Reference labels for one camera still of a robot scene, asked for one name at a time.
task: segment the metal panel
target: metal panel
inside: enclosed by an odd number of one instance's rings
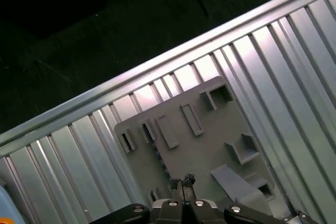
[[[116,211],[123,206],[130,204],[118,174],[113,168],[108,154],[89,117],[86,116],[74,122],[73,126],[78,138],[78,144],[81,146],[83,154],[91,168],[91,172],[96,178],[99,188],[101,188],[101,194],[109,211]]]
[[[134,95],[142,111],[150,109],[159,103],[158,98],[155,97],[153,90],[149,85],[136,90]]]
[[[158,95],[161,97],[162,101],[167,101],[168,99],[170,99],[169,93],[161,79],[154,81],[154,86],[158,92]]]
[[[43,174],[39,173],[32,159],[31,150],[23,148],[10,155],[18,177],[24,185],[34,210],[38,214],[40,223],[59,223],[61,220],[56,211],[53,200],[48,194],[48,184],[43,182]]]
[[[65,221],[78,224],[87,223],[88,220],[85,217],[84,209],[81,208],[71,188],[49,138],[45,137],[33,143],[32,150]]]
[[[144,200],[144,195],[133,177],[128,163],[123,156],[123,152],[120,151],[121,146],[119,141],[117,141],[117,138],[113,135],[113,129],[117,122],[113,117],[110,107],[105,106],[101,111],[98,110],[93,113],[93,116],[101,131],[102,143],[106,146],[111,163],[119,176],[121,184],[125,188],[129,201],[131,203],[138,202],[146,205],[147,202]]]
[[[191,89],[199,84],[196,74],[190,65],[176,70],[175,76],[183,91]]]
[[[122,121],[131,118],[138,113],[129,95],[115,101],[113,105]]]
[[[2,179],[32,223],[87,223],[148,204],[115,125],[222,74],[284,197],[333,223],[335,8],[273,0],[1,134]]]
[[[82,201],[87,218],[93,221],[108,214],[106,203],[70,129],[65,127],[54,132],[52,139],[67,177],[71,179],[77,197]]]
[[[330,87],[332,99],[336,95],[335,72],[336,65],[314,24],[305,9],[300,9],[290,15],[292,29],[296,32],[305,54],[323,82]]]
[[[164,76],[162,80],[171,97],[174,97],[180,93],[180,90],[177,86],[176,77],[173,74]]]
[[[204,56],[201,59],[194,61],[194,64],[202,78],[202,81],[207,81],[216,76],[219,76],[219,73],[210,55]]]

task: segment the screw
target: screw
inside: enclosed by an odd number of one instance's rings
[[[196,201],[196,202],[195,202],[195,204],[196,204],[196,206],[198,206],[198,207],[201,207],[201,206],[203,206],[203,205],[204,205],[204,202],[203,202],[203,201],[200,201],[200,200],[198,200],[198,201]]]
[[[168,205],[170,205],[171,207],[175,207],[175,206],[177,206],[177,202],[170,201]]]
[[[231,207],[231,210],[233,212],[241,212],[241,209],[239,207]]]
[[[133,210],[133,212],[142,212],[143,208],[142,207],[135,207],[135,209]]]

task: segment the metal edge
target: metal edge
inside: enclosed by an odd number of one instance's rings
[[[253,19],[256,19],[263,14],[266,14],[274,9],[281,7],[284,4],[288,4],[289,2],[293,1],[295,0],[271,0],[223,25],[220,25],[192,40],[189,40],[188,42],[183,43],[180,46],[177,46],[33,119],[28,120],[23,124],[14,127],[11,130],[8,130],[7,132],[2,133],[0,135],[0,146],[5,145],[6,143],[14,140],[15,138],[23,136],[29,131],[37,129],[46,123],[52,122],[58,119],[59,117],[77,108],[80,108],[81,106],[87,104],[88,102],[94,101],[100,96],[105,95],[108,92],[112,91],[113,89],[122,87],[126,83],[135,80],[137,77],[154,70],[156,67],[164,63],[176,59],[182,54],[188,53],[188,51],[196,47],[212,42],[211,41],[212,39],[215,39],[220,35],[227,33],[231,29],[244,25],[247,22],[251,22]]]

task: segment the gray plastic tray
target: gray plastic tray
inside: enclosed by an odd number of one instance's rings
[[[170,178],[194,174],[198,198],[270,213],[275,184],[222,77],[206,81],[115,127],[149,201],[170,198]]]

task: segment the orange object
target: orange object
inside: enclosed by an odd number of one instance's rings
[[[14,221],[9,218],[0,218],[0,224],[14,224]]]

